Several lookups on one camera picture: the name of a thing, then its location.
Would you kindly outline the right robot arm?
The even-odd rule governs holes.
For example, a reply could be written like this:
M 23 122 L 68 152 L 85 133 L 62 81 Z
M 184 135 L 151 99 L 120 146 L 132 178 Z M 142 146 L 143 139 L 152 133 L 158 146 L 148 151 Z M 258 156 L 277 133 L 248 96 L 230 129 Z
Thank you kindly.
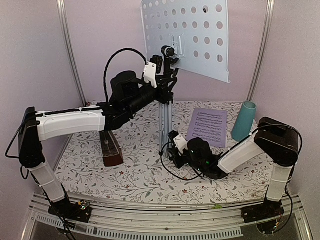
M 169 158 L 177 168 L 188 165 L 212 180 L 224 179 L 251 159 L 267 155 L 273 161 L 273 170 L 266 201 L 258 208 L 262 218 L 269 218 L 278 210 L 277 202 L 285 193 L 303 146 L 297 129 L 269 117 L 261 118 L 253 132 L 218 155 L 213 154 L 209 143 L 200 137 L 186 140 L 173 130 L 168 138 L 172 145 L 168 149 Z

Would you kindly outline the light blue music stand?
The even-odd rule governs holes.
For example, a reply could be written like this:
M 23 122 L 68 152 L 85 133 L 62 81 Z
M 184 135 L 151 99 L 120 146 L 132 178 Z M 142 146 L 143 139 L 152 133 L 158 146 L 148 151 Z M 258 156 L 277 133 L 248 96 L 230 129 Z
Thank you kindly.
M 174 49 L 180 70 L 229 83 L 226 0 L 143 0 L 146 57 Z

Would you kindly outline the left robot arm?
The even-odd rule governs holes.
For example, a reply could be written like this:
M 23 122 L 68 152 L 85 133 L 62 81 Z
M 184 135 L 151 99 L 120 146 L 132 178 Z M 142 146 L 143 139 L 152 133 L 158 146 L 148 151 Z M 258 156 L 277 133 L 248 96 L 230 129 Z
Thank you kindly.
M 67 200 L 63 186 L 46 164 L 42 142 L 81 132 L 118 130 L 153 101 L 161 104 L 173 101 L 172 90 L 177 81 L 175 73 L 156 75 L 157 86 L 154 87 L 128 70 L 112 79 L 115 89 L 109 102 L 51 112 L 37 112 L 34 107 L 29 107 L 18 132 L 19 162 L 30 170 L 48 199 L 55 203 L 55 209 L 63 217 L 70 217 L 75 211 L 74 205 Z

